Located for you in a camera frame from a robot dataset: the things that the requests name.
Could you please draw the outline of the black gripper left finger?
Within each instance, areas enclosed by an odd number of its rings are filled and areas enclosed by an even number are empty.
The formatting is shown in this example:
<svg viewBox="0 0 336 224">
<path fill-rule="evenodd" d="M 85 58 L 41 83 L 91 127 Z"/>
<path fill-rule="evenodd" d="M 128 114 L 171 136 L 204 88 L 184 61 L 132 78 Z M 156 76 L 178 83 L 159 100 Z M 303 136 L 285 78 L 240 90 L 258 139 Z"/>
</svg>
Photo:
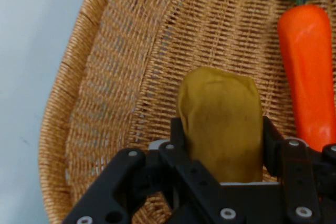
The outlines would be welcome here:
<svg viewBox="0 0 336 224">
<path fill-rule="evenodd" d="M 64 223 L 131 223 L 146 199 L 161 192 L 173 213 L 169 223 L 244 223 L 243 212 L 219 182 L 184 149 L 180 119 L 158 149 L 119 150 L 75 204 Z"/>
</svg>

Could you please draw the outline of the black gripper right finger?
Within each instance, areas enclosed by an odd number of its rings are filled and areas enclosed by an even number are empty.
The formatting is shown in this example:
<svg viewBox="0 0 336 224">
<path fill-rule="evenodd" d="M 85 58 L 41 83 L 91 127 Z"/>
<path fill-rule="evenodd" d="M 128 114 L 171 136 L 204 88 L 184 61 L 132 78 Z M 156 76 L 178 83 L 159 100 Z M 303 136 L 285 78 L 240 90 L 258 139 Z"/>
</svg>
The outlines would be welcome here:
<svg viewBox="0 0 336 224">
<path fill-rule="evenodd" d="M 280 180 L 285 223 L 335 223 L 335 144 L 313 150 L 263 117 L 264 165 Z"/>
</svg>

